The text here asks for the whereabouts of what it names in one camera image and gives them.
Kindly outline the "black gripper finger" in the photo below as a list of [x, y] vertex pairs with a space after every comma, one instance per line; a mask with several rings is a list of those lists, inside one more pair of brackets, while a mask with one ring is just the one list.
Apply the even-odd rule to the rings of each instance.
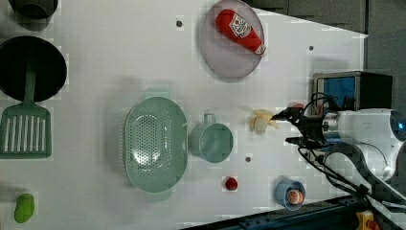
[[272, 117], [272, 120], [276, 121], [293, 121], [301, 117], [303, 112], [302, 107], [288, 107], [285, 110], [281, 111], [278, 114], [275, 114]]
[[285, 139], [285, 142], [289, 144], [305, 144], [306, 139], [304, 137], [288, 137]]

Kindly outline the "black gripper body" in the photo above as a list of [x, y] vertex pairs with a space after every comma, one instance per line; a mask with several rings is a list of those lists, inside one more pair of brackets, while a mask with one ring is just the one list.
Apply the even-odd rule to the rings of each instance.
[[304, 144], [311, 148], [320, 148], [324, 142], [323, 134], [323, 118], [322, 117], [306, 117], [300, 121], [299, 130], [303, 135]]

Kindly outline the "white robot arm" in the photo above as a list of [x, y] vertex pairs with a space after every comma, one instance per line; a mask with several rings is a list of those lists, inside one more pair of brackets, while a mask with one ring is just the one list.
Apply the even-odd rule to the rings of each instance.
[[287, 121], [301, 135], [285, 141], [335, 188], [370, 204], [400, 229], [405, 228], [405, 195], [389, 180], [405, 152], [405, 118], [388, 108], [305, 116], [288, 107], [271, 118]]

